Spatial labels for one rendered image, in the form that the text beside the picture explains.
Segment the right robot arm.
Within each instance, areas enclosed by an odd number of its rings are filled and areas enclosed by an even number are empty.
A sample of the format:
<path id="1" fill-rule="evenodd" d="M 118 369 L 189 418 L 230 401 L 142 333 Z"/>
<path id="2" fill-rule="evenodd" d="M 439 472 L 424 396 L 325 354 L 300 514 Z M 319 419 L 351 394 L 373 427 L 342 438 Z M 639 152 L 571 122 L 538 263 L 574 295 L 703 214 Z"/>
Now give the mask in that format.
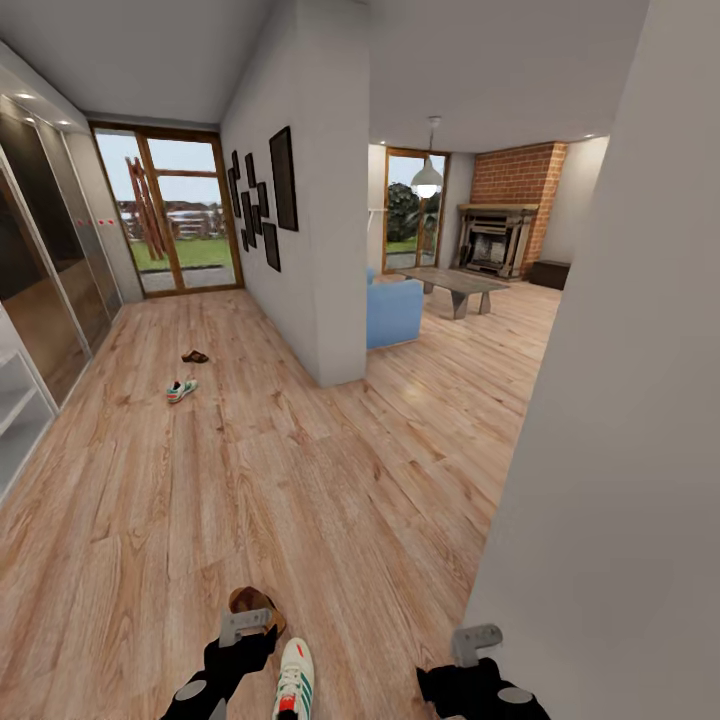
<path id="1" fill-rule="evenodd" d="M 417 669 L 423 699 L 434 700 L 443 719 L 465 715 L 467 720 L 551 720 L 534 693 L 502 680 L 497 661 L 475 652 L 501 641 L 503 634 L 495 623 L 454 629 L 454 665 Z"/>

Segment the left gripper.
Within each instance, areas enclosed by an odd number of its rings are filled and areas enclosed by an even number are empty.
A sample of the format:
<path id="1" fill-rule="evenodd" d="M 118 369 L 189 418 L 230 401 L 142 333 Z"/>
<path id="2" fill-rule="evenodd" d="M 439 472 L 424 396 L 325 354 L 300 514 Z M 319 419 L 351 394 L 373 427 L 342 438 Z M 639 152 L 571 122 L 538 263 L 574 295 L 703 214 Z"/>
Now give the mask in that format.
<path id="1" fill-rule="evenodd" d="M 221 648 L 218 640 L 213 641 L 205 648 L 205 668 L 208 669 L 215 661 L 226 661 L 235 671 L 237 687 L 244 674 L 264 668 L 269 654 L 276 650 L 277 632 L 278 626 L 274 624 L 266 636 L 262 633 L 246 635 L 233 647 Z"/>

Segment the gym shoe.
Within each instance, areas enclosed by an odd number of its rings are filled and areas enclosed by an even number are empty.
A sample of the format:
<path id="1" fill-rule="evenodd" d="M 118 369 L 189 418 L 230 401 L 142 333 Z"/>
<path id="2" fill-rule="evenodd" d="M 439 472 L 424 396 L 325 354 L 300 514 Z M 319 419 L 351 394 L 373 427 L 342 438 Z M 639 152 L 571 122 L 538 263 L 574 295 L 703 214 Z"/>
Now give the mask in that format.
<path id="1" fill-rule="evenodd" d="M 167 397 L 169 403 L 178 403 L 181 399 L 191 391 L 195 391 L 197 388 L 198 381 L 191 379 L 191 381 L 182 382 L 175 381 L 172 389 L 167 389 Z"/>
<path id="2" fill-rule="evenodd" d="M 283 651 L 273 720 L 311 720 L 314 667 L 304 639 L 293 637 Z"/>

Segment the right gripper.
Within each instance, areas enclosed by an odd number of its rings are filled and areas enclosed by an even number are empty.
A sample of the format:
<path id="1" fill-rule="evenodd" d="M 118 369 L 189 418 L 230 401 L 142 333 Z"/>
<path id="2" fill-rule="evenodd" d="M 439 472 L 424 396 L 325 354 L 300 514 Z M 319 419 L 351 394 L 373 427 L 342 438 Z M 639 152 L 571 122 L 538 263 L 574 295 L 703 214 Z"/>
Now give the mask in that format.
<path id="1" fill-rule="evenodd" d="M 483 657 L 477 666 L 446 665 L 429 671 L 418 668 L 416 674 L 423 699 L 427 702 L 434 700 L 437 713 L 443 719 L 465 715 L 467 720 L 472 720 L 472 687 L 478 680 L 498 680 L 499 671 L 497 661 Z"/>

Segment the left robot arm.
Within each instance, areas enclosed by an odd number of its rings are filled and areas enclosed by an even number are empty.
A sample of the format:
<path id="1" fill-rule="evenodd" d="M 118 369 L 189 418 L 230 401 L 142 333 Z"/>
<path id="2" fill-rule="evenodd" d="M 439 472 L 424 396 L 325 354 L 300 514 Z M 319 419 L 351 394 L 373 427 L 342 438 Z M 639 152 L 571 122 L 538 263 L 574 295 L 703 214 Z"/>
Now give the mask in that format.
<path id="1" fill-rule="evenodd" d="M 226 720 L 227 701 L 246 673 L 262 670 L 276 650 L 278 626 L 241 637 L 245 629 L 271 622 L 271 610 L 225 615 L 220 637 L 205 648 L 205 668 L 180 688 L 161 720 Z"/>

